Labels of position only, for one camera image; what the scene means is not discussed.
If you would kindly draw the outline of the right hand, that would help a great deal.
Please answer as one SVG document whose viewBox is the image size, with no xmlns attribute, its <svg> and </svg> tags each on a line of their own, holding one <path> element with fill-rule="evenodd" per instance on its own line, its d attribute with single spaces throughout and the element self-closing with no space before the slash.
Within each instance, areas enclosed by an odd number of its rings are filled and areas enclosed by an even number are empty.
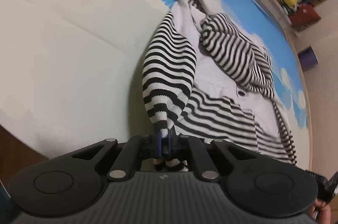
<svg viewBox="0 0 338 224">
<path fill-rule="evenodd" d="M 319 199 L 315 200 L 313 206 L 310 209 L 309 215 L 318 224 L 330 224 L 331 223 L 331 207 L 329 204 Z"/>
</svg>

